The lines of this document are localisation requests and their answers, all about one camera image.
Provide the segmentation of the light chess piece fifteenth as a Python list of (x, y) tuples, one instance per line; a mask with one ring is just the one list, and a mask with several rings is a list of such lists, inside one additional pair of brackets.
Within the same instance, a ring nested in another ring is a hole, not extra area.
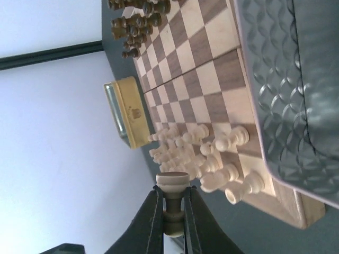
[(242, 146), (249, 141), (249, 132), (243, 126), (237, 126), (229, 134), (221, 134), (216, 137), (215, 146), (220, 152), (224, 152), (233, 146)]

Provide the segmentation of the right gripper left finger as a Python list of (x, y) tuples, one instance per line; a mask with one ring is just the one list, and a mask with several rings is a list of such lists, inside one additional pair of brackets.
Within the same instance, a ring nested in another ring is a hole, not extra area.
[(155, 185), (126, 231), (106, 253), (163, 253), (163, 202), (163, 191)]

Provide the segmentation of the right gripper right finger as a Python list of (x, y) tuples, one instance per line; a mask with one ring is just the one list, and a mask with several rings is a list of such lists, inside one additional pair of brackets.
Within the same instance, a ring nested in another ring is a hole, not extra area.
[(185, 253), (243, 253), (219, 226), (196, 187), (187, 187), (183, 200)]

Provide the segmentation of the light wooden pawn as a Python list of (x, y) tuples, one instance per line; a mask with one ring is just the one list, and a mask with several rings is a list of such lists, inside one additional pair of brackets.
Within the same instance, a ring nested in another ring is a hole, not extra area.
[(247, 194), (257, 194), (265, 187), (264, 180), (259, 173), (251, 171), (238, 186), (225, 189), (225, 196), (231, 204), (237, 204)]

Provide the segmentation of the light chess piece fourteenth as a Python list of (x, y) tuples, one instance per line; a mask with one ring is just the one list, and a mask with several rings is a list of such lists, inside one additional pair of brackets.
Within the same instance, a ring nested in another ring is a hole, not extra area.
[(183, 193), (190, 186), (188, 173), (170, 171), (156, 175), (156, 185), (163, 192), (165, 199), (164, 234), (177, 238), (184, 234), (184, 212), (181, 210)]

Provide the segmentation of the light chess piece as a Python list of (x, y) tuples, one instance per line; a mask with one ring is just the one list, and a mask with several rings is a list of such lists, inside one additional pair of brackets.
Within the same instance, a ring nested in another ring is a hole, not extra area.
[(204, 138), (210, 135), (210, 131), (205, 124), (196, 126), (193, 130), (183, 134), (182, 139), (190, 144), (201, 145)]
[(204, 156), (218, 155), (219, 154), (219, 151), (217, 150), (217, 148), (215, 146), (215, 142), (206, 142), (206, 143), (203, 143), (200, 146), (200, 152)]
[(206, 173), (214, 173), (217, 170), (221, 169), (221, 164), (214, 155), (197, 155), (194, 159), (194, 164), (197, 166), (197, 175), (201, 177)]
[(169, 158), (169, 160), (162, 162), (159, 166), (160, 172), (162, 173), (178, 171), (190, 174), (188, 166), (202, 166), (206, 161), (203, 155), (191, 157), (187, 153), (182, 153), (180, 156), (173, 158), (167, 156), (167, 158)]
[(200, 179), (201, 189), (211, 193), (239, 178), (239, 170), (234, 164), (227, 164), (222, 169), (203, 175)]

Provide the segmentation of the light chess piece thirteenth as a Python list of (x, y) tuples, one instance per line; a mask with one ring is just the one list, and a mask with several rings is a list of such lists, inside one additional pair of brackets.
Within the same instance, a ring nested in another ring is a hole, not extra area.
[(174, 139), (178, 137), (179, 130), (177, 127), (169, 127), (169, 128), (164, 128), (159, 131), (157, 131), (154, 134), (151, 134), (147, 137), (147, 140), (152, 142), (152, 141), (166, 141), (167, 139)]

